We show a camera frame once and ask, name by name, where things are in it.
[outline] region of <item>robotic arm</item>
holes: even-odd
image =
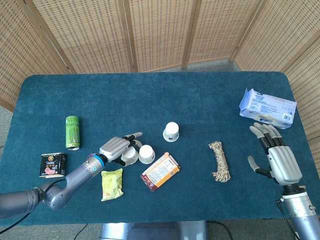
[[[290,147],[286,146],[282,136],[272,125],[254,123],[250,126],[259,139],[270,164],[270,170],[261,169],[252,156],[248,162],[254,172],[274,178],[283,186],[282,198],[292,217],[301,240],[320,240],[320,221],[316,207],[312,205],[305,186],[299,185],[302,173]]]
[[[121,155],[130,147],[135,145],[141,147],[141,142],[136,140],[141,135],[141,132],[136,132],[110,139],[100,148],[99,154],[91,154],[83,164],[65,177],[66,186],[64,188],[55,183],[46,183],[31,190],[0,194],[0,219],[31,213],[41,202],[45,202],[52,210],[61,209],[68,203],[72,195],[83,184],[100,173],[107,163],[116,162],[122,166],[133,164],[134,162],[123,161]]]

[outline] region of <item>dark teal tablecloth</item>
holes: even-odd
[[[279,72],[186,72],[34,75],[20,91],[0,163],[0,193],[27,190],[52,181],[39,178],[41,154],[67,154],[67,173],[114,136],[143,132],[156,159],[169,152],[181,170],[156,192],[140,179],[148,165],[123,169],[123,196],[101,202],[97,175],[59,211],[40,204],[22,224],[171,222],[181,220],[281,218],[275,200],[282,188],[255,174],[247,157],[264,167],[267,158],[249,131],[252,119],[239,116],[245,88],[294,100],[288,79]],[[80,118],[81,148],[66,150],[65,118]],[[177,122],[180,137],[166,142],[163,130]],[[320,206],[319,178],[298,112],[292,127],[280,130],[295,154],[312,202]],[[215,182],[214,152],[222,141],[231,180]],[[118,169],[108,164],[107,171]],[[0,219],[0,225],[19,217]]]

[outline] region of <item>floor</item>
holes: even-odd
[[[206,63],[190,64],[187,69],[174,67],[161,72],[232,72],[240,71],[238,66],[226,59]],[[6,143],[12,113],[0,107],[0,161]],[[294,240],[293,234],[283,219],[223,220],[234,240]],[[65,225],[17,225],[0,235],[0,240],[72,240],[84,227],[83,224]],[[77,240],[99,239],[100,224],[88,224]],[[229,240],[226,230],[215,223],[208,223],[209,240]]]

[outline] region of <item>green can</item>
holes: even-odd
[[[65,147],[68,150],[78,150],[80,147],[79,118],[67,116],[65,119]]]

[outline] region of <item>beige rope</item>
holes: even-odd
[[[228,170],[228,164],[225,157],[224,150],[222,149],[222,143],[220,141],[214,141],[209,144],[209,148],[214,151],[218,170],[212,173],[212,176],[216,181],[225,183],[230,180],[230,174]]]

